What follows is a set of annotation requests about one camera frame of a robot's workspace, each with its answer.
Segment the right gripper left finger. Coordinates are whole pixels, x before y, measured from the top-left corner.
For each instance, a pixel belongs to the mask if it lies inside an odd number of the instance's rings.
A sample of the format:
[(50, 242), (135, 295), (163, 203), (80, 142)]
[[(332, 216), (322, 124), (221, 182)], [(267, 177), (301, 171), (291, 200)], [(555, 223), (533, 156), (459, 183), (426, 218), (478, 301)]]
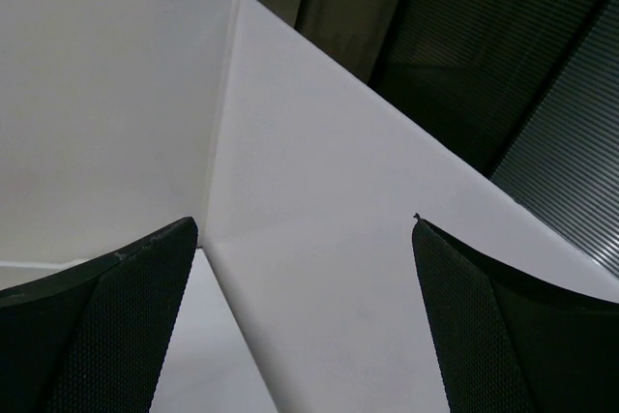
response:
[(147, 412), (197, 245), (193, 218), (1, 292), (4, 412)]

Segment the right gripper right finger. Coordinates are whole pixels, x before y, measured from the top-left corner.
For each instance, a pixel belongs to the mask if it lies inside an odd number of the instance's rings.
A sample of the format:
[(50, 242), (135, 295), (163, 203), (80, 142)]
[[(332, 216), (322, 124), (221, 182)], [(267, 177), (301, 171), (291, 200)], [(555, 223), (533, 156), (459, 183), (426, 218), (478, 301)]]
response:
[(617, 304), (533, 277), (423, 218), (411, 242), (451, 411), (617, 411)]

